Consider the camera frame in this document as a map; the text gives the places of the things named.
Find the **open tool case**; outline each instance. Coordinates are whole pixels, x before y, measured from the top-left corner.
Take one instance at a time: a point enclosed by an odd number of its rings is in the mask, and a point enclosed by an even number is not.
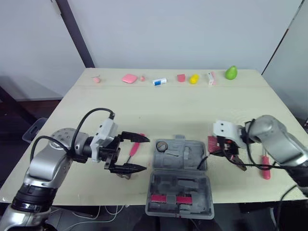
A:
[[[205,144],[174,140],[156,141],[154,171],[145,212],[150,216],[213,219],[214,207],[206,162],[197,169],[205,155]]]

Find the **black cable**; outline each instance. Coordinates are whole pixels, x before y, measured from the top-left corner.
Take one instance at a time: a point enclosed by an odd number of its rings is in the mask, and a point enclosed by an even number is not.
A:
[[[279,231],[279,222],[280,222],[280,213],[281,213],[281,207],[282,207],[282,203],[283,203],[283,199],[285,198],[285,196],[292,191],[294,188],[296,188],[297,185],[292,186],[290,189],[288,189],[280,198],[278,207],[277,207],[277,221],[276,221],[276,231]]]
[[[239,165],[239,166],[247,166],[247,167],[266,167],[265,170],[268,170],[269,168],[277,168],[277,169],[297,169],[297,170],[303,170],[304,168],[307,169],[307,167],[291,167],[291,166],[274,166],[274,165],[258,165],[258,164],[239,164],[239,163],[235,163],[232,160],[230,160],[225,152],[225,150],[223,150],[223,152],[225,153],[225,157],[227,158],[227,160],[234,164],[234,165]]]
[[[200,167],[201,167],[202,163],[203,163],[207,158],[208,158],[208,156],[204,157],[204,158],[200,161],[200,163],[198,164],[197,170],[200,170]]]
[[[82,126],[82,124],[85,122],[86,118],[92,114],[93,112],[96,112],[96,111],[107,111],[107,112],[110,112],[110,115],[109,115],[109,118],[110,119],[114,119],[115,117],[115,114],[112,110],[108,109],[108,108],[95,108],[95,109],[92,109],[91,111],[89,111],[88,113],[85,114],[85,116],[81,119],[80,123],[78,124],[77,128],[76,128],[76,131],[73,135],[73,138],[72,138],[72,142],[71,142],[71,152],[72,153],[75,153],[75,142],[76,142],[76,138],[77,138],[77,135],[80,131],[80,128]]]
[[[32,145],[31,153],[30,153],[30,162],[31,162],[31,161],[33,160],[33,158],[34,158],[34,151],[35,151],[35,148],[36,148],[38,142],[39,142],[41,139],[50,140],[50,141],[52,141],[52,142],[58,144],[61,148],[63,148],[63,149],[66,151],[66,153],[73,152],[73,154],[74,154],[74,153],[75,153],[75,148],[74,148],[74,146],[75,146],[76,138],[77,138],[77,135],[78,135],[78,133],[79,133],[79,131],[80,131],[80,128],[81,128],[82,124],[85,122],[86,118],[87,118],[91,113],[96,112],[96,111],[107,111],[107,112],[109,112],[109,113],[110,113],[110,115],[109,115],[109,118],[110,118],[110,119],[114,119],[114,117],[115,117],[114,112],[113,112],[112,110],[108,109],[108,108],[95,108],[95,109],[92,109],[91,111],[89,111],[88,113],[86,113],[85,116],[84,116],[84,117],[82,118],[82,120],[80,121],[78,127],[76,128],[76,131],[75,131],[75,133],[74,133],[74,135],[73,135],[73,138],[72,138],[70,150],[69,150],[67,147],[65,147],[64,144],[62,144],[60,141],[58,141],[58,140],[56,140],[56,139],[54,139],[54,138],[52,138],[52,137],[49,137],[49,136],[39,136],[39,137],[34,141],[34,143],[33,143],[33,145]]]
[[[255,167],[257,167],[260,170],[270,170],[271,168],[273,168],[273,166],[270,167],[261,167],[259,166],[252,158],[251,156],[251,152],[250,152],[250,145],[249,145],[249,133],[250,133],[250,129],[252,127],[252,125],[255,123],[255,119],[251,120],[249,127],[248,127],[248,131],[247,131],[247,135],[246,135],[246,147],[247,147],[247,154],[248,154],[248,158],[251,161],[251,163],[253,163],[255,165]]]
[[[47,139],[47,140],[50,140],[56,144],[58,144],[61,148],[63,148],[66,152],[69,152],[68,148],[64,146],[64,144],[62,144],[60,141],[52,138],[52,137],[49,137],[49,136],[39,136],[33,143],[32,145],[32,148],[31,148],[31,153],[30,153],[30,162],[33,160],[33,157],[34,157],[34,151],[35,151],[35,148],[38,144],[38,142],[41,140],[41,139]]]

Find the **white cable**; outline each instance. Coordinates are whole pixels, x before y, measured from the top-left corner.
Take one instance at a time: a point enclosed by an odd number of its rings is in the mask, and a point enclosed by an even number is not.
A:
[[[53,214],[53,213],[55,213],[55,212],[57,212],[57,211],[59,211],[60,209],[56,209],[56,210],[54,210],[54,211],[51,211],[50,212],[50,214]]]
[[[76,213],[73,212],[73,214],[76,216],[76,217],[79,217],[79,218],[85,218],[85,219],[89,219],[89,220],[96,220],[98,218],[98,216],[100,215],[100,212],[101,212],[101,206],[99,206],[98,208],[98,213],[96,215],[96,217],[94,218],[89,218],[89,217],[84,217],[84,216],[81,216],[81,215],[78,215]]]
[[[103,221],[83,221],[83,222],[79,222],[79,223],[76,223],[76,224],[74,224],[74,225],[71,225],[71,226],[65,228],[63,231],[66,231],[66,230],[68,230],[68,229],[70,229],[70,228],[72,228],[72,227],[74,227],[74,226],[76,226],[76,225],[85,224],[85,223],[108,223],[108,222],[114,221],[115,218],[116,218],[116,214],[115,214],[115,216],[114,216],[111,220],[103,220]]]
[[[269,213],[270,213],[271,221],[273,222],[274,226],[276,227],[277,224],[276,224],[276,219],[275,219],[275,216],[274,216],[274,208],[273,207],[269,209]]]
[[[124,208],[124,205],[122,205],[122,208],[120,208],[120,210],[118,212],[112,213],[112,212],[109,212],[109,210],[107,209],[107,206],[105,206],[105,209],[106,209],[107,213],[109,213],[110,215],[119,214],[122,211],[123,208]]]

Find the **beige tabletop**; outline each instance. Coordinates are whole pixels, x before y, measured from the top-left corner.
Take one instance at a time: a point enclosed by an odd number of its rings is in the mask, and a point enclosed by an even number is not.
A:
[[[38,135],[51,135],[61,128],[75,128],[83,115],[96,107],[115,112],[118,133],[144,133],[150,143],[142,143],[131,162],[148,167],[133,174],[130,180],[104,170],[104,163],[73,163],[54,200],[54,205],[144,205],[148,191],[155,140],[185,135],[186,139],[203,141],[212,134],[212,124],[227,120],[239,125],[261,115],[272,115],[286,125],[288,131],[308,146],[304,132],[288,108],[279,99],[259,72],[239,70],[235,80],[224,78],[223,70],[214,70],[216,86],[209,86],[206,73],[212,70],[141,70],[89,68],[62,99]],[[127,74],[144,75],[145,82],[127,84]],[[177,74],[199,74],[196,85],[177,81]],[[92,78],[100,75],[101,83]],[[166,77],[167,84],[153,86],[152,80]],[[93,135],[108,113],[90,116],[81,131]],[[47,141],[40,141],[37,151]],[[132,143],[121,143],[117,163],[126,161]],[[29,166],[30,148],[26,150],[0,191],[3,202],[11,202],[20,188]],[[260,161],[261,145],[252,145],[252,155]],[[247,163],[245,150],[240,158]],[[214,203],[275,201],[295,183],[284,170],[272,169],[271,179],[264,180],[260,170],[248,167],[246,172],[231,165],[225,158],[210,156],[208,171]],[[295,189],[287,200],[305,199]]]

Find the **toy fruit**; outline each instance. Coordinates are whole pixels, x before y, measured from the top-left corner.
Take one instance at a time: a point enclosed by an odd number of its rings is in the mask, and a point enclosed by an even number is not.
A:
[[[189,79],[189,83],[190,84],[196,84],[198,82],[198,79],[199,79],[199,75],[197,74],[194,74],[190,77]]]
[[[226,79],[232,80],[237,76],[237,68],[236,66],[231,66],[225,73]]]

